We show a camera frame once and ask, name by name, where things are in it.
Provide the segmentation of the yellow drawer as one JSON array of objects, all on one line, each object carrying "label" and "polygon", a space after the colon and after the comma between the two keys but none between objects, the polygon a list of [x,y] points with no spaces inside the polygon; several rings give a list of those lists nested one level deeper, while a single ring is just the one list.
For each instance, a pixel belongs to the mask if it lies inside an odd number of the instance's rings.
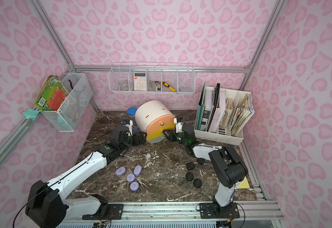
[{"label": "yellow drawer", "polygon": [[163,125],[159,121],[154,121],[146,129],[146,140],[150,142],[151,140],[154,140],[157,137],[163,135],[163,131],[174,129],[174,127],[175,123],[173,121],[169,123],[163,122]]}]

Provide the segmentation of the orange top drawer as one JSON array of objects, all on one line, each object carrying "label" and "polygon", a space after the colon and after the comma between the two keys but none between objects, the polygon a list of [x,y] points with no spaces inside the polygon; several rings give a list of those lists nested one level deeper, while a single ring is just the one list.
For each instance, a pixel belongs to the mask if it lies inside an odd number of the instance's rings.
[{"label": "orange top drawer", "polygon": [[159,117],[159,118],[157,118],[156,120],[154,120],[154,121],[156,121],[156,122],[161,122],[161,124],[163,125],[163,122],[166,122],[166,123],[169,123],[169,122],[171,122],[171,121],[173,121],[174,122],[174,118],[175,118],[175,116],[174,115],[164,115],[164,116],[161,116],[161,117]]}]

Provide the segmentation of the white round drawer cabinet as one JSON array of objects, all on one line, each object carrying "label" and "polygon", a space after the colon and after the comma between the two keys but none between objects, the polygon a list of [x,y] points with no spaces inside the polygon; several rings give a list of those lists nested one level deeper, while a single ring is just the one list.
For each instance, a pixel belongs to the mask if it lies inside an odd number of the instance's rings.
[{"label": "white round drawer cabinet", "polygon": [[136,123],[141,132],[146,133],[148,125],[164,115],[173,115],[166,106],[158,100],[152,100],[141,105],[135,114]]}]

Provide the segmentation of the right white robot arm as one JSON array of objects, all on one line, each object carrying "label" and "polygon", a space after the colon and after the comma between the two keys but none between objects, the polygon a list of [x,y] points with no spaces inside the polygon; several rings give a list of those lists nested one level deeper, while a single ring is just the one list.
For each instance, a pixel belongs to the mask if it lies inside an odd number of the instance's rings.
[{"label": "right white robot arm", "polygon": [[192,157],[210,161],[219,180],[214,202],[224,208],[233,203],[233,195],[239,184],[248,175],[248,169],[232,145],[212,146],[199,143],[194,133],[176,133],[166,130],[169,141],[178,142]]}]

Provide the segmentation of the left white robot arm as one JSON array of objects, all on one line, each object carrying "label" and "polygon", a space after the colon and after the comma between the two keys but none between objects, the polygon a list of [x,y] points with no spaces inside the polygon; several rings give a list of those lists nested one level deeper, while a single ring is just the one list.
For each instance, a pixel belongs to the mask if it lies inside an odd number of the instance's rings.
[{"label": "left white robot arm", "polygon": [[111,137],[83,161],[48,182],[40,180],[33,184],[25,214],[41,228],[55,228],[64,220],[77,217],[104,220],[109,206],[103,196],[94,194],[69,200],[68,195],[132,146],[145,144],[146,137],[146,133],[132,133],[126,126],[116,127]]}]

